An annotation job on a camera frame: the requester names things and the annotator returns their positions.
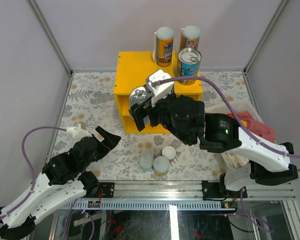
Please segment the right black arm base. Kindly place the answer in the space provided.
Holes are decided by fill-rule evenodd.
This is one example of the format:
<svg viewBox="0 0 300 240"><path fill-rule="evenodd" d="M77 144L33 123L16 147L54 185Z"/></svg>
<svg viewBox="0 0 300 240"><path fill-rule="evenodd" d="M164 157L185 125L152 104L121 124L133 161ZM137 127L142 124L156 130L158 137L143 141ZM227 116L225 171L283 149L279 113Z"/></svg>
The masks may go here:
<svg viewBox="0 0 300 240"><path fill-rule="evenodd" d="M246 189L247 185L253 184L254 180L249 173L223 173L219 176L219 182L203 180L202 199L205 201L238 200L241 195L241 188Z"/></svg>

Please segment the lidded can white lid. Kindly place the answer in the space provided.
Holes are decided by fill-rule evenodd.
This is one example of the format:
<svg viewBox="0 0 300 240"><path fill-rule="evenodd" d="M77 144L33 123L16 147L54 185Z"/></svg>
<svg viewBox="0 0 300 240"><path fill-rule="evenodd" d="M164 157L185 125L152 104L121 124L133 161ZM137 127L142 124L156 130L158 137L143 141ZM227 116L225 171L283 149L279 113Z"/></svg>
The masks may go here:
<svg viewBox="0 0 300 240"><path fill-rule="evenodd" d="M172 163L177 155L177 151L172 146L166 146L162 149L161 154L163 157L166 157L170 163Z"/></svg>

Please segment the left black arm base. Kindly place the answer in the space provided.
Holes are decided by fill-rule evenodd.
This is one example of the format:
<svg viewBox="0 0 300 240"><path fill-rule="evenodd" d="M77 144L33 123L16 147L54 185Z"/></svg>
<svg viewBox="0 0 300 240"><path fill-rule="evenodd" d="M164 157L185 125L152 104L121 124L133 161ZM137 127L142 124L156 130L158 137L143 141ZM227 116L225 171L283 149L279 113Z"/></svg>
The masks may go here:
<svg viewBox="0 0 300 240"><path fill-rule="evenodd" d="M114 182L100 182L92 171L85 171L78 180L83 184L86 194L84 198L113 198Z"/></svg>

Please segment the tall can with plastic lid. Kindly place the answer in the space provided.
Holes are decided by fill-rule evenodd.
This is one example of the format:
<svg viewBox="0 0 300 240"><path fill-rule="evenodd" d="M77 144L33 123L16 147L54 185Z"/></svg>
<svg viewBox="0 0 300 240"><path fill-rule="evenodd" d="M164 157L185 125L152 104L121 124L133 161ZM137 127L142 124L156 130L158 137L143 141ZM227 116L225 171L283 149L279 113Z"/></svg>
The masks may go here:
<svg viewBox="0 0 300 240"><path fill-rule="evenodd" d="M181 29L179 50L184 48L198 49L201 31L198 27L190 25Z"/></svg>

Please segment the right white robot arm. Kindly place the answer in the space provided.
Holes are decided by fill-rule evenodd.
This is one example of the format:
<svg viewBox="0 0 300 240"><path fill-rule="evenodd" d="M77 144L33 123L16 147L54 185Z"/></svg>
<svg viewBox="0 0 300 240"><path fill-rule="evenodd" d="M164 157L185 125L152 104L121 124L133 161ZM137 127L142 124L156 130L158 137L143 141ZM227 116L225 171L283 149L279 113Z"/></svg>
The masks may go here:
<svg viewBox="0 0 300 240"><path fill-rule="evenodd" d="M138 131L146 124L151 127L162 125L183 144L199 145L210 153L227 153L242 156L248 162L238 170L224 173L219 177L218 192L230 197L247 185L259 184L277 186L298 178L297 167L290 163L288 154L293 147L290 143L270 146L261 145L255 134L246 133L240 123L221 113L206 113L205 104L189 96L168 94L152 104L151 93L141 88L129 96L129 113Z"/></svg>

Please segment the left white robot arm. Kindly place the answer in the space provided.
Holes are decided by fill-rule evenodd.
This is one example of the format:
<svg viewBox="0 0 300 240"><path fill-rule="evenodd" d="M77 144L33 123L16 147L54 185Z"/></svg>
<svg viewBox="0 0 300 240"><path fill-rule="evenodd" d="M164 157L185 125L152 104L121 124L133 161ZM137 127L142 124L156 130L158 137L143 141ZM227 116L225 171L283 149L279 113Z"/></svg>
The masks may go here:
<svg viewBox="0 0 300 240"><path fill-rule="evenodd" d="M98 126L94 135L77 124L63 129L75 141L68 151L52 157L30 186L12 203L0 207L0 237L3 240L21 240L54 211L76 199L100 194L100 182L87 171L113 150L122 139Z"/></svg>

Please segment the silver pull-tab can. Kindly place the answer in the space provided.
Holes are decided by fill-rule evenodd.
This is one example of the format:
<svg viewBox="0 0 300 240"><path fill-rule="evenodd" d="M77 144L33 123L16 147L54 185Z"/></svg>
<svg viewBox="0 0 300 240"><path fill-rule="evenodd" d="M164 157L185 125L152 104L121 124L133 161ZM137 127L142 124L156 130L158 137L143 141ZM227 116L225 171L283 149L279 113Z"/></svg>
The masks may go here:
<svg viewBox="0 0 300 240"><path fill-rule="evenodd" d="M197 76L202 54L195 48L186 47L177 54L176 76Z"/></svg>
<svg viewBox="0 0 300 240"><path fill-rule="evenodd" d="M135 89L132 90L132 92L129 95L129 109L135 104L138 106L141 105L143 102L145 102L148 99L149 95L146 90L145 86L138 86ZM143 123L146 125L150 123L149 114L147 112L147 105L143 104L143 109L145 110L146 115L144 115Z"/></svg>

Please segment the lidded can grey lid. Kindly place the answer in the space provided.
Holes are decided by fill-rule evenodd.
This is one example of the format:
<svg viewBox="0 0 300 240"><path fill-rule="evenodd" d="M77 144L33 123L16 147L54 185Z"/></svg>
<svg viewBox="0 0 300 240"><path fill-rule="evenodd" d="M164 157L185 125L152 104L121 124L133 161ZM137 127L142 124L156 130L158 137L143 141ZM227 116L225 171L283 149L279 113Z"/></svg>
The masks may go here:
<svg viewBox="0 0 300 240"><path fill-rule="evenodd" d="M138 164L145 170L149 171L153 168L154 156L151 154L143 154L139 157Z"/></svg>

